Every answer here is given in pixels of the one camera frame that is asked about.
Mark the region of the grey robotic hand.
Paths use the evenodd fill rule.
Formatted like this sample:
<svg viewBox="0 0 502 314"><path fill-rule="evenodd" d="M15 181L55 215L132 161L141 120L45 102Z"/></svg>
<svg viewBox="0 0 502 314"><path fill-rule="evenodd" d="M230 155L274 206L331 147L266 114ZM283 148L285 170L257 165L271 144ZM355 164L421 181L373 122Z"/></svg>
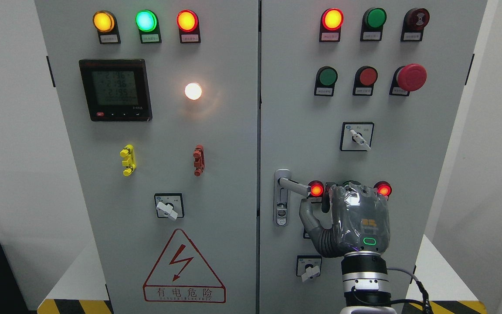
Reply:
<svg viewBox="0 0 502 314"><path fill-rule="evenodd" d="M331 228L315 217L311 201L302 199L299 205L299 218L315 250L324 258L360 251L384 253L390 241L388 199L365 185L334 184L327 191Z"/></svg>

